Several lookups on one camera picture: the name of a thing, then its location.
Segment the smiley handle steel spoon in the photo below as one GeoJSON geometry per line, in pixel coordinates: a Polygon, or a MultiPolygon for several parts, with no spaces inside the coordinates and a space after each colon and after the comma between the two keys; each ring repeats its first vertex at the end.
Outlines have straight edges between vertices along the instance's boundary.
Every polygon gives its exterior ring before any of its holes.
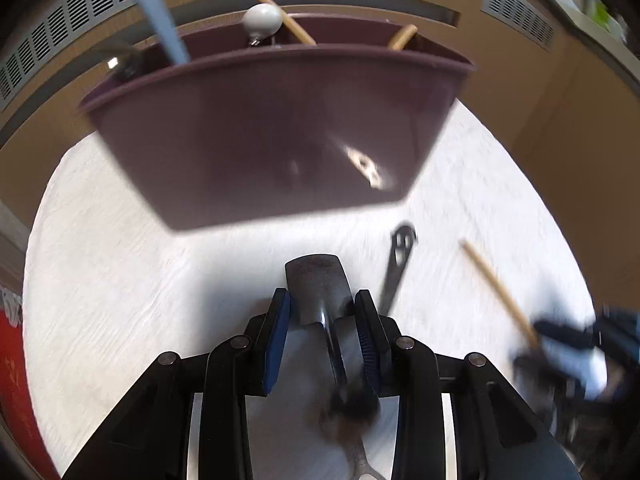
{"type": "Polygon", "coordinates": [[[406,267],[418,241],[416,229],[411,222],[401,223],[390,237],[390,254],[388,255],[386,273],[378,303],[378,313],[390,315],[398,288],[404,277],[406,267]]]}

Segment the black handled steel spoon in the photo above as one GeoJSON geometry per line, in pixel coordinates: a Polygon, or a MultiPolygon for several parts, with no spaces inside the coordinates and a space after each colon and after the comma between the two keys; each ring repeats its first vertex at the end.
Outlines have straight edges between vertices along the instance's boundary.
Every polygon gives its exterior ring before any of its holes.
{"type": "Polygon", "coordinates": [[[354,479],[381,479],[369,462],[362,435],[378,418],[380,402],[362,379],[348,379],[335,321],[352,304],[346,274],[337,256],[315,254],[285,265],[286,284],[301,326],[322,327],[334,386],[329,404],[321,411],[320,426],[326,437],[345,452],[354,479]]]}

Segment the wooden spoon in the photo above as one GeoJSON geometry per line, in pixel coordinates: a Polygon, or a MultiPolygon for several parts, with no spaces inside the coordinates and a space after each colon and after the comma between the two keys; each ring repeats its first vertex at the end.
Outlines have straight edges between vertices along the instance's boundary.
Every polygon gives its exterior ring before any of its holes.
{"type": "Polygon", "coordinates": [[[390,41],[387,44],[387,47],[392,51],[400,51],[402,50],[409,41],[416,36],[418,32],[418,28],[415,24],[407,24],[402,26],[401,29],[396,32],[396,34],[390,38],[390,41]]]}

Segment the white ball handled spoon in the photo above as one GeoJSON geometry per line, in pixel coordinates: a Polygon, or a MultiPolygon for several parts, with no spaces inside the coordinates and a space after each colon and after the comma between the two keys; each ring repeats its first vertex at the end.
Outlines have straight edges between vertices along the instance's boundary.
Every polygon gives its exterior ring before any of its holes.
{"type": "Polygon", "coordinates": [[[282,27],[281,13],[270,3],[258,3],[242,17],[242,26],[250,47],[274,44],[274,36],[282,27]]]}

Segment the blue plastic spoon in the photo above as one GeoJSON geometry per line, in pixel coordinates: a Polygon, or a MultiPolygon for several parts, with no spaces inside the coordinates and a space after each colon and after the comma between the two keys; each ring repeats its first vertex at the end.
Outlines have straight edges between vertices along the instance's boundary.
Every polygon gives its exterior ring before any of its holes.
{"type": "Polygon", "coordinates": [[[134,0],[151,25],[154,35],[163,47],[172,65],[184,65],[191,61],[186,45],[178,35],[164,0],[134,0]]]}

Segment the red floor mat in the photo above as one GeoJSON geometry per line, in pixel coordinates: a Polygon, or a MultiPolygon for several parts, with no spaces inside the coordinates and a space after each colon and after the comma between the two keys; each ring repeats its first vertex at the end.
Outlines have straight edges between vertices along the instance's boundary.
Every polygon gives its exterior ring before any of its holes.
{"type": "Polygon", "coordinates": [[[2,417],[38,474],[43,479],[59,479],[32,409],[23,344],[22,298],[5,287],[1,287],[0,344],[2,417]]]}

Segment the maroon plastic utensil bin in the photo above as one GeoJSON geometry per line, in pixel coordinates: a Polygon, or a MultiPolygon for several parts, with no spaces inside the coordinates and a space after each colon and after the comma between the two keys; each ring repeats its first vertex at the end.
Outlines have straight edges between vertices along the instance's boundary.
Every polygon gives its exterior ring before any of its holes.
{"type": "Polygon", "coordinates": [[[81,101],[158,218],[187,231],[398,202],[411,190],[472,73],[423,35],[390,48],[394,23],[306,13],[253,47],[238,23],[184,37],[190,62],[152,46],[130,78],[81,101]]]}

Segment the small grey vent grille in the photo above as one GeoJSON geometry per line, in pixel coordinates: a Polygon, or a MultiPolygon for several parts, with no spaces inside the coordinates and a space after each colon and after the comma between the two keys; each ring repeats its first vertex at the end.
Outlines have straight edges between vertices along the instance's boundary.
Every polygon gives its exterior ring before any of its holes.
{"type": "Polygon", "coordinates": [[[537,46],[550,49],[554,27],[527,0],[483,0],[480,10],[532,40],[537,46]]]}

